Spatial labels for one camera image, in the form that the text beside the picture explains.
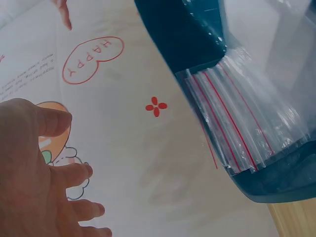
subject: orange cartoon figure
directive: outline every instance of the orange cartoon figure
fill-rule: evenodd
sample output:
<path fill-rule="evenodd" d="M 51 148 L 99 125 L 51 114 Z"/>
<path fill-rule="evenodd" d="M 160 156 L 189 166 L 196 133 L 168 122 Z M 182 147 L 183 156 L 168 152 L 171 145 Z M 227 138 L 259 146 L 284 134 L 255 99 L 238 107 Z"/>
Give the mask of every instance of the orange cartoon figure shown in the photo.
<path fill-rule="evenodd" d="M 48 109 L 67 111 L 66 107 L 58 102 L 44 102 L 38 106 Z M 66 143 L 70 135 L 69 127 L 58 137 L 39 137 L 39 149 L 44 157 L 45 163 L 52 166 L 63 166 L 71 163 L 82 163 L 77 157 L 77 150 L 73 147 L 67 147 Z M 84 189 L 88 186 L 87 179 L 81 186 L 73 187 L 67 190 L 67 197 L 71 200 L 77 200 L 84 194 Z"/>

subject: plastic bag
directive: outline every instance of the plastic bag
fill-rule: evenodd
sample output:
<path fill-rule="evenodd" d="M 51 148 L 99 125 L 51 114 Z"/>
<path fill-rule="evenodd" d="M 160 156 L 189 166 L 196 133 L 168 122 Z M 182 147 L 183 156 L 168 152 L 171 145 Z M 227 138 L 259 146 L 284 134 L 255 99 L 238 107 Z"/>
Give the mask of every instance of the plastic bag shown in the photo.
<path fill-rule="evenodd" d="M 315 3 L 214 2 L 184 0 L 226 55 L 213 68 L 197 65 L 177 77 L 190 89 L 227 171 L 255 172 L 286 157 L 290 146 L 315 140 Z M 213 19 L 216 6 L 221 24 Z"/>

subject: hand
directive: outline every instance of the hand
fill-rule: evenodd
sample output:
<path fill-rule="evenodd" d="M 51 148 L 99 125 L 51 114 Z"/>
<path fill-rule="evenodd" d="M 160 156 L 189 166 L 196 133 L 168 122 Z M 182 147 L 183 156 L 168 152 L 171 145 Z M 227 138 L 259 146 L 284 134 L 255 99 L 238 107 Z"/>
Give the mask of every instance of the hand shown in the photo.
<path fill-rule="evenodd" d="M 0 103 L 0 236 L 110 237 L 108 228 L 78 221 L 104 214 L 101 204 L 68 201 L 66 188 L 91 177 L 88 164 L 46 165 L 39 136 L 58 136 L 71 124 L 69 113 L 14 99 Z"/>
<path fill-rule="evenodd" d="M 72 29 L 72 25 L 69 19 L 69 10 L 67 7 L 67 0 L 51 0 L 58 8 L 60 15 L 61 15 L 61 19 L 64 23 L 64 25 L 71 30 Z"/>

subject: red flower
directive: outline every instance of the red flower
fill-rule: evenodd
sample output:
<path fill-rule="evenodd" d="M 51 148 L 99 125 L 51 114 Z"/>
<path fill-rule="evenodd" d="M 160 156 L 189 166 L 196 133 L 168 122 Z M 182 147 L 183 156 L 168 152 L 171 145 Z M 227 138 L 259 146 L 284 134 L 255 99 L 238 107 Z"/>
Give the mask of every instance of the red flower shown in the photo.
<path fill-rule="evenodd" d="M 168 108 L 166 103 L 159 103 L 158 104 L 157 97 L 152 97 L 152 103 L 153 103 L 153 105 L 147 105 L 146 106 L 146 110 L 147 111 L 152 111 L 153 110 L 155 117 L 159 117 L 160 109 L 164 110 L 164 109 Z"/>

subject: wooden table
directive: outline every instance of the wooden table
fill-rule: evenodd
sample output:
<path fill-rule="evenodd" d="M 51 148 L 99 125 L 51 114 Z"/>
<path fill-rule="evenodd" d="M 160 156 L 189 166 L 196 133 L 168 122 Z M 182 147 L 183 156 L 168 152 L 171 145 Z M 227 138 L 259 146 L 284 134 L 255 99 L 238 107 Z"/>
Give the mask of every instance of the wooden table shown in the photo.
<path fill-rule="evenodd" d="M 316 237 L 316 198 L 269 205 L 280 237 Z"/>

